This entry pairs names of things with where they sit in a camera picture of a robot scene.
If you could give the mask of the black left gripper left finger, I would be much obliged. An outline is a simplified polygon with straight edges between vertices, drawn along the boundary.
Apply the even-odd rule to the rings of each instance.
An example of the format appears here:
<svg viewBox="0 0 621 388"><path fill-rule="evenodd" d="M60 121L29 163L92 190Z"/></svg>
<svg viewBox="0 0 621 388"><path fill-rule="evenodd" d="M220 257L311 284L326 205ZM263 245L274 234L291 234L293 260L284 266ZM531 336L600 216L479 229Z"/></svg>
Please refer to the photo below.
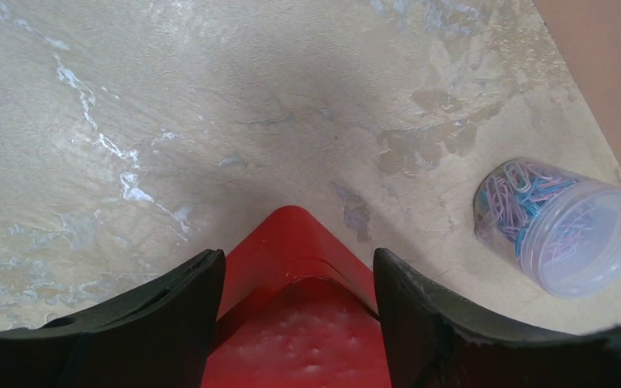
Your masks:
<svg viewBox="0 0 621 388"><path fill-rule="evenodd" d="M198 387L226 258L202 251L167 274L36 329L0 331L0 387Z"/></svg>

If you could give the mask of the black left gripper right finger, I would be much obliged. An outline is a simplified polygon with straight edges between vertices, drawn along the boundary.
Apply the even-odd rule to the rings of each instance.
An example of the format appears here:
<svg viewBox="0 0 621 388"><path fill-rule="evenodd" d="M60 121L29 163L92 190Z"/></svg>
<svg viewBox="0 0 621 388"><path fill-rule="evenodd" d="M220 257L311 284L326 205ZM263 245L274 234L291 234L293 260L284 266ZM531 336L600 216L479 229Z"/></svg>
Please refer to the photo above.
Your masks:
<svg viewBox="0 0 621 388"><path fill-rule="evenodd" d="M395 387L621 387L621 326L552 331L484 308L386 248L373 265Z"/></svg>

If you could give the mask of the red lid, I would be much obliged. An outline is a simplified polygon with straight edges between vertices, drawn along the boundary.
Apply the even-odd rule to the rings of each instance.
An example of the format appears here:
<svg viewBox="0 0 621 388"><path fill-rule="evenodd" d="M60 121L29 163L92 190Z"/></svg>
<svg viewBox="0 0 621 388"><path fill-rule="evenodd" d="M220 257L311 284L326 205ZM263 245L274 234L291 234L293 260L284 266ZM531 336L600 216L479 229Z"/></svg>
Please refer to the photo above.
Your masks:
<svg viewBox="0 0 621 388"><path fill-rule="evenodd" d="M272 212L227 257L205 387L388 387L374 275L309 212Z"/></svg>

